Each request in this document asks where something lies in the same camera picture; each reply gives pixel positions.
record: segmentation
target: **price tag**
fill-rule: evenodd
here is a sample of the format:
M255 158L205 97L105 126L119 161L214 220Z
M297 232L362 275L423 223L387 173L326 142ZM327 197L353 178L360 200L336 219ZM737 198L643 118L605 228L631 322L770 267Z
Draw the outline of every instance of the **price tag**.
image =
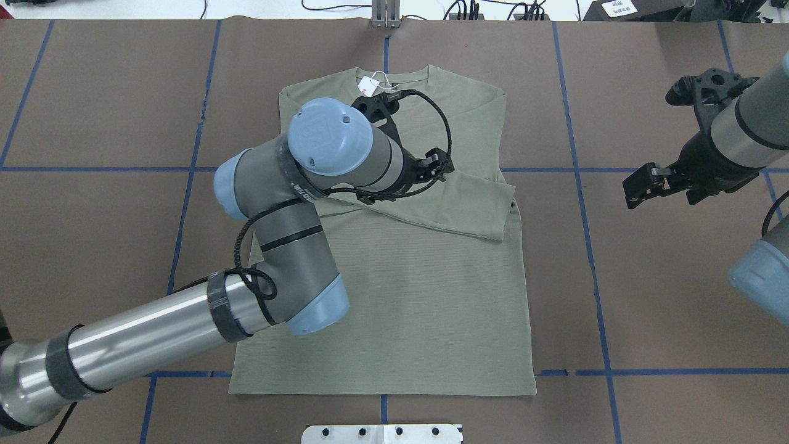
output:
M367 97L372 97L376 93L376 88L381 82L374 78L364 76L359 81L359 91Z

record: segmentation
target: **light blue joint cap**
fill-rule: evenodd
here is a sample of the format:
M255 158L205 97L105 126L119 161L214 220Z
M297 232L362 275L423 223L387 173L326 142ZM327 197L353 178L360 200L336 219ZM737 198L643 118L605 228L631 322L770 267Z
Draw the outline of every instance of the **light blue joint cap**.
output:
M247 220L247 216L238 208L236 201L236 167L241 156L249 151L247 148L237 155L231 157L224 164L219 165L214 173L214 195L219 204L225 209L225 213L238 220Z
M748 254L731 268L729 281L789 325L789 259L772 244L756 241Z
M350 303L342 274L337 277L311 303L296 313L286 324L294 335L304 336L334 324L348 313Z
M372 125L356 108L320 97L305 103L288 128L288 146L304 169L318 175L344 175L372 150Z

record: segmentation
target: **metal plate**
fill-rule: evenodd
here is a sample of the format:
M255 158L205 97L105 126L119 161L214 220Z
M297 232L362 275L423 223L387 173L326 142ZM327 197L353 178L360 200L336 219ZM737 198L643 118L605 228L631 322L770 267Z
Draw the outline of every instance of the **metal plate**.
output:
M301 444L327 444L329 442L462 444L463 427L454 424L310 426L301 435Z

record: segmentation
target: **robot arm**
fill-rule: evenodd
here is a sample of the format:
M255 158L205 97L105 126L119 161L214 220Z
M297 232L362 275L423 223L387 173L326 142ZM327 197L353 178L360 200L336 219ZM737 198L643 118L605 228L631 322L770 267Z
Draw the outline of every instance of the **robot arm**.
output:
M684 190L691 205L720 191L734 193L789 152L789 53L762 79L715 69L683 77L666 101L693 105L700 131L673 164L646 164L623 181L629 209ZM730 270L729 281L789 325L789 219L767 231L776 206L763 239Z
M446 152L433 149L417 160L400 145L391 114L409 95L439 112ZM372 124L381 119L387 119L382 129ZM264 262L243 269L239 240L236 269L48 341L11 341L0 313L0 437L271 325L285 322L302 335L338 321L348 296L312 203L338 191L368 204L414 195L453 171L450 154L446 117L420 92L360 97L353 107L328 98L307 103L286 134L241 152L216 172L219 202L231 216L249 219L245 227L257 234ZM421 182L428 184L406 192ZM353 188L331 189L340 183Z
M630 209L685 190L691 205L734 193L789 152L789 54L762 79L716 69L683 77L666 101L692 105L700 130L673 164L646 164L623 181Z

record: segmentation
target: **brown table surface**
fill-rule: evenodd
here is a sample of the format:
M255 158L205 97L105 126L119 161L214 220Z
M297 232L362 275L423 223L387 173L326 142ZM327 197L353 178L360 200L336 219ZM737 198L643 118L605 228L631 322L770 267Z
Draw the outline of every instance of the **brown table surface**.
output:
M17 338L226 268L239 223L212 172L276 136L284 86L433 64L508 94L535 397L230 396L225 346L81 404L58 442L296 443L308 424L381 422L461 423L471 444L789 441L789 327L726 280L789 157L694 207L628 211L620 185L697 131L664 102L674 81L762 75L788 26L0 21L0 302ZM57 421L7 442L45 442Z

